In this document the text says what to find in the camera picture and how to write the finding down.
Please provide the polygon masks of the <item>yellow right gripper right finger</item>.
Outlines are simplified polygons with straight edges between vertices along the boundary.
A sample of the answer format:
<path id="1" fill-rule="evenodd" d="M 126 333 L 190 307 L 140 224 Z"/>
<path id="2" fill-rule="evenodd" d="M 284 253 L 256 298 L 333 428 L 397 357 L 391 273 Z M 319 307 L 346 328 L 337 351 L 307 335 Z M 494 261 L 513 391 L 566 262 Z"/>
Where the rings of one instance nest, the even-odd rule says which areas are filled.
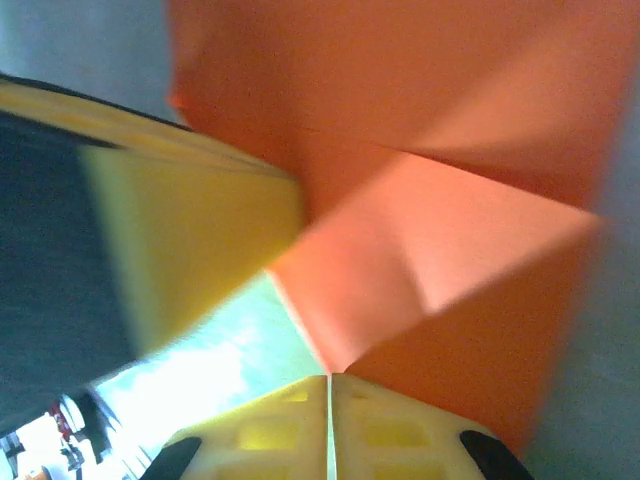
<path id="1" fill-rule="evenodd" d="M 486 427 L 347 374 L 331 380 L 338 479 L 531 479 Z"/>

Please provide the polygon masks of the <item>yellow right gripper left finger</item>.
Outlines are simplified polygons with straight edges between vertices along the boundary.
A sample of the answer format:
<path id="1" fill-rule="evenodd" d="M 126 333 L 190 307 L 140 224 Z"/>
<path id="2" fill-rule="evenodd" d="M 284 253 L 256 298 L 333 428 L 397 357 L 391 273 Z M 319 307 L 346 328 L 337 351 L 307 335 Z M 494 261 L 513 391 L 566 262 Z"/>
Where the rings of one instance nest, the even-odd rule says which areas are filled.
<path id="1" fill-rule="evenodd" d="M 310 376 L 177 432 L 151 479 L 325 479 L 328 381 Z"/>

